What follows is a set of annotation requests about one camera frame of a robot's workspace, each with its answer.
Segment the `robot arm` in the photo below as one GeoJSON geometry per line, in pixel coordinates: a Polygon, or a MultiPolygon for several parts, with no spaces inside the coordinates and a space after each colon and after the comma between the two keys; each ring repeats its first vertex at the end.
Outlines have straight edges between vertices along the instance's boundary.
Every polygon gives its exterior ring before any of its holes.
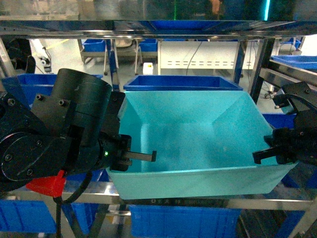
{"type": "Polygon", "coordinates": [[[126,171],[131,137],[120,135],[125,94],[99,78],[61,69],[50,96],[38,94],[31,111],[0,93],[0,191],[27,188],[61,196],[65,177],[111,167],[126,171]]]}
{"type": "Polygon", "coordinates": [[[302,161],[317,166],[317,94],[300,82],[282,87],[273,100],[284,113],[296,114],[294,129],[274,129],[265,136],[270,148],[254,152],[255,163],[276,156],[278,164],[302,161]]]}

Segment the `blue plastic crate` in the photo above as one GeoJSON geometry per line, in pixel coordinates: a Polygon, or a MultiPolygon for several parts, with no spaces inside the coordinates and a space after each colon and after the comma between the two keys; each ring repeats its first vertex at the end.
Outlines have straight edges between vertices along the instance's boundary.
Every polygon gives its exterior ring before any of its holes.
{"type": "Polygon", "coordinates": [[[294,128],[294,118],[295,115],[285,115],[285,114],[263,114],[265,120],[274,126],[275,128],[288,127],[290,129],[294,128]]]}
{"type": "Polygon", "coordinates": [[[88,39],[83,43],[85,52],[104,52],[106,42],[104,40],[88,39]]]}
{"type": "MultiPolygon", "coordinates": [[[[95,77],[102,78],[103,76],[98,74],[95,77]]],[[[33,101],[38,93],[44,95],[50,95],[56,81],[56,74],[21,74],[17,77],[6,78],[2,81],[5,89],[12,93],[15,97],[16,95],[14,88],[12,87],[14,80],[16,78],[20,81],[23,93],[26,97],[27,102],[22,102],[24,105],[32,106],[33,101]]]]}
{"type": "Polygon", "coordinates": [[[52,234],[56,226],[44,202],[0,200],[0,231],[52,234]]]}
{"type": "Polygon", "coordinates": [[[126,83],[127,91],[243,90],[220,76],[138,75],[126,83]]]}
{"type": "MultiPolygon", "coordinates": [[[[290,44],[293,44],[294,43],[294,39],[293,38],[291,38],[289,41],[287,41],[287,42],[282,42],[282,44],[284,44],[284,45],[290,45],[290,44]]],[[[295,48],[296,49],[298,49],[298,47],[301,45],[301,41],[299,41],[299,40],[296,40],[295,41],[295,48]]]]}
{"type": "MultiPolygon", "coordinates": [[[[84,177],[85,174],[68,176],[67,180],[83,180],[84,177]]],[[[92,181],[109,181],[106,171],[93,171],[92,181]]],[[[88,234],[95,220],[98,204],[72,203],[71,206],[81,230],[88,234]]],[[[68,206],[62,208],[69,223],[72,224],[71,210],[68,206]]],[[[56,226],[44,202],[0,200],[0,232],[52,234],[56,232],[56,226]]]]}
{"type": "Polygon", "coordinates": [[[131,234],[147,238],[234,238],[241,210],[129,206],[131,234]]]}
{"type": "Polygon", "coordinates": [[[146,39],[140,43],[142,52],[156,52],[158,51],[157,39],[146,39]]]}
{"type": "Polygon", "coordinates": [[[271,58],[292,67],[317,69],[317,56],[272,56],[271,58]]]}

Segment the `black cable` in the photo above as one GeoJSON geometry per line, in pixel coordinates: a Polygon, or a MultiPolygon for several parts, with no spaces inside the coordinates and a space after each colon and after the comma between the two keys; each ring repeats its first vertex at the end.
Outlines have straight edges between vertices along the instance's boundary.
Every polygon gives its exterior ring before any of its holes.
{"type": "Polygon", "coordinates": [[[46,49],[46,47],[43,47],[43,49],[46,52],[46,54],[48,55],[48,57],[49,57],[50,64],[51,64],[51,69],[50,69],[49,73],[51,73],[52,72],[52,57],[51,57],[49,51],[46,49]]]}
{"type": "Polygon", "coordinates": [[[35,67],[38,68],[38,70],[39,70],[42,74],[44,74],[44,72],[41,71],[41,69],[40,69],[37,65],[35,65],[35,67]]]}
{"type": "Polygon", "coordinates": [[[76,201],[81,194],[86,190],[88,187],[91,179],[93,177],[93,173],[88,171],[86,173],[85,179],[81,183],[78,189],[66,200],[63,200],[62,197],[54,197],[53,200],[56,203],[56,238],[61,238],[61,206],[63,204],[70,204],[76,201]]]}
{"type": "Polygon", "coordinates": [[[249,64],[248,64],[248,81],[250,84],[250,64],[251,64],[251,52],[252,52],[252,41],[250,42],[250,57],[249,57],[249,64]]]}
{"type": "Polygon", "coordinates": [[[317,113],[317,107],[314,104],[312,104],[310,101],[308,101],[307,99],[305,99],[301,96],[295,95],[295,94],[290,94],[290,93],[286,93],[286,94],[281,95],[281,97],[283,97],[283,96],[286,97],[287,99],[290,99],[290,98],[296,99],[297,101],[305,104],[309,109],[311,109],[315,113],[317,113]]]}
{"type": "Polygon", "coordinates": [[[61,238],[61,204],[56,204],[56,238],[61,238]]]}
{"type": "Polygon", "coordinates": [[[190,61],[189,61],[189,63],[188,63],[188,66],[187,66],[187,69],[186,69],[186,76],[187,76],[187,73],[188,73],[188,68],[189,68],[189,66],[190,66],[190,63],[192,62],[193,57],[195,56],[195,54],[197,53],[197,51],[198,51],[198,49],[199,49],[199,47],[200,47],[201,45],[202,45],[202,41],[201,41],[200,44],[198,45],[196,51],[194,52],[193,56],[191,57],[191,59],[190,59],[190,61]]]}

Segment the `cyan plastic bin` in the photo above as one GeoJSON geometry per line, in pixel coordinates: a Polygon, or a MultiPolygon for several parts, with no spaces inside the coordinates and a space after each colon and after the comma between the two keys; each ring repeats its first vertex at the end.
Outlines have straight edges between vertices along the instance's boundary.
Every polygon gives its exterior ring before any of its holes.
{"type": "Polygon", "coordinates": [[[272,56],[272,60],[302,69],[317,69],[317,56],[272,56]]]}
{"type": "Polygon", "coordinates": [[[127,91],[243,90],[220,76],[138,75],[123,86],[127,91]]]}
{"type": "Polygon", "coordinates": [[[234,238],[241,210],[129,206],[131,234],[145,238],[234,238]]]}
{"type": "MultiPolygon", "coordinates": [[[[102,78],[103,76],[98,74],[95,77],[102,78]]],[[[18,78],[20,81],[23,93],[27,100],[27,105],[32,106],[34,99],[38,93],[44,95],[50,95],[56,81],[56,74],[21,74],[17,77],[6,78],[2,81],[5,89],[16,96],[14,91],[15,80],[18,78]]]]}
{"type": "Polygon", "coordinates": [[[106,42],[104,40],[88,39],[83,43],[85,52],[105,52],[106,42]]]}
{"type": "Polygon", "coordinates": [[[296,165],[254,163],[272,128],[247,92],[131,91],[126,99],[120,133],[132,136],[132,151],[157,150],[157,160],[107,169],[123,199],[268,193],[296,165]]]}
{"type": "Polygon", "coordinates": [[[140,43],[142,52],[156,52],[158,51],[157,39],[146,39],[140,43]]]}

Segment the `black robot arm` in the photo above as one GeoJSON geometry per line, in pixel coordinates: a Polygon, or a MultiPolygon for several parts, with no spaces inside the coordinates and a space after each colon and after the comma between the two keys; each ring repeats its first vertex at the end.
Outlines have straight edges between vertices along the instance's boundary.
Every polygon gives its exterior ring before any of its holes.
{"type": "Polygon", "coordinates": [[[61,69],[52,94],[38,94],[31,111],[0,92],[0,191],[61,171],[65,178],[107,167],[126,171],[130,158],[155,161],[156,152],[130,152],[132,138],[119,134],[125,94],[111,90],[99,78],[61,69]]]}

